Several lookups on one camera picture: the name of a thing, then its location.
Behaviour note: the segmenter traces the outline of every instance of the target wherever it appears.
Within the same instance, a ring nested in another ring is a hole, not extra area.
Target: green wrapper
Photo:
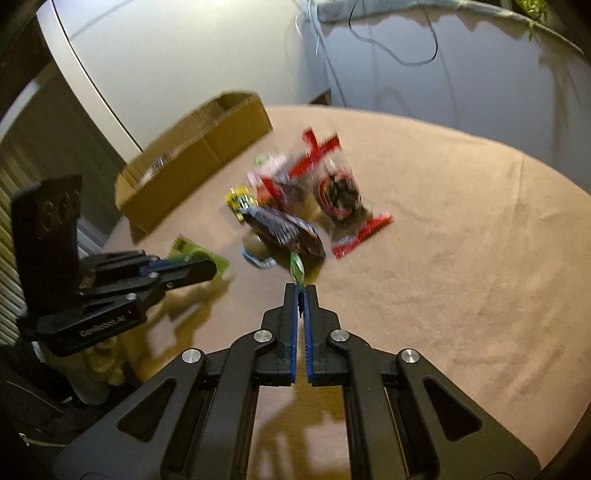
[[[206,248],[201,247],[182,235],[179,235],[174,241],[170,253],[168,254],[168,259],[170,260],[177,260],[179,258],[191,260],[196,257],[205,257],[215,262],[217,266],[216,276],[223,275],[230,266],[230,261],[227,258],[210,252]]]
[[[296,252],[290,254],[290,272],[296,285],[303,287],[304,282],[304,264],[301,262],[300,256]]]

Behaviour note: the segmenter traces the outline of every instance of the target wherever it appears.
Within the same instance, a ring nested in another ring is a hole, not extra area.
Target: red snack bag
[[[321,144],[317,143],[312,130],[306,131],[304,137],[309,139],[312,148],[289,169],[287,177],[292,184],[305,183],[331,220],[332,253],[341,258],[389,224],[392,215],[388,212],[375,215],[363,205],[337,135]]]

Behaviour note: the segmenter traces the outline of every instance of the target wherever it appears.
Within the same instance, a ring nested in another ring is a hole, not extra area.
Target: black cable
[[[399,58],[392,50],[390,50],[383,43],[381,43],[377,40],[374,40],[373,38],[362,37],[355,30],[353,30],[353,27],[351,26],[351,19],[353,18],[353,12],[355,11],[355,7],[357,6],[358,2],[359,2],[359,0],[355,0],[355,3],[353,4],[353,8],[351,9],[351,13],[349,14],[349,30],[351,30],[351,33],[353,34],[353,36],[355,38],[357,38],[357,40],[365,42],[365,43],[369,43],[372,45],[376,45],[377,47],[381,48],[384,52],[386,52],[388,55],[390,55],[394,60],[396,60],[403,67],[422,67],[423,65],[428,65],[433,60],[435,60],[435,57],[437,57],[437,53],[439,52],[439,40],[437,39],[437,34],[435,33],[435,29],[433,28],[433,24],[431,23],[431,19],[429,18],[429,15],[427,14],[427,10],[425,10],[424,7],[422,7],[422,10],[423,10],[423,13],[425,14],[425,18],[427,19],[427,23],[429,24],[429,28],[431,29],[431,33],[433,33],[433,39],[435,40],[435,53],[433,54],[433,57],[431,57],[428,60],[404,61],[401,58]]]

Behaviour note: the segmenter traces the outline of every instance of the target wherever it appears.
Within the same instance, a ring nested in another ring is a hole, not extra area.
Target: beige tablecloth
[[[314,275],[320,304],[374,348],[419,350],[545,465],[591,400],[591,197],[519,151],[450,129],[344,109],[268,112],[271,136],[135,244],[166,256],[182,234],[229,258],[233,274],[167,294],[125,335],[139,376],[189,346],[228,347],[281,304],[289,273],[242,259],[248,227],[223,195],[257,154],[290,147],[309,125],[336,129],[365,200],[395,221],[342,260],[329,253]],[[123,219],[107,248],[133,247]],[[293,388],[261,389],[250,478],[349,477],[340,390],[309,387],[303,366]]]

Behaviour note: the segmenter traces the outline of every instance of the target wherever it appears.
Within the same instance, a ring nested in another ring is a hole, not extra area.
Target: green plant
[[[548,13],[546,0],[515,0],[515,3],[519,5],[532,20],[545,23]]]

